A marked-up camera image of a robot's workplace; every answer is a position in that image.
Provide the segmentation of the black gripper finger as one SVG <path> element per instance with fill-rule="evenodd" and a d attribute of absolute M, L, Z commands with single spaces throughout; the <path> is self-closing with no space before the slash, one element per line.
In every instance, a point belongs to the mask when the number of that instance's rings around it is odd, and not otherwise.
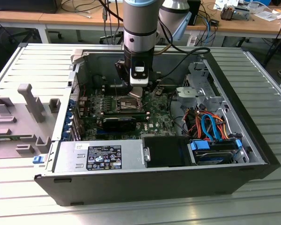
<path fill-rule="evenodd" d="M 150 71 L 148 76 L 148 85 L 144 88 L 144 90 L 152 92 L 161 81 L 161 76 L 161 72 Z"/>
<path fill-rule="evenodd" d="M 118 73 L 118 76 L 119 76 L 120 80 L 123 83 L 124 88 L 128 92 L 130 92 L 133 88 L 130 85 L 128 72 L 127 72 L 126 67 L 125 67 L 125 61 L 124 60 L 118 60 L 115 63 L 115 68 L 116 68 L 116 71 Z"/>

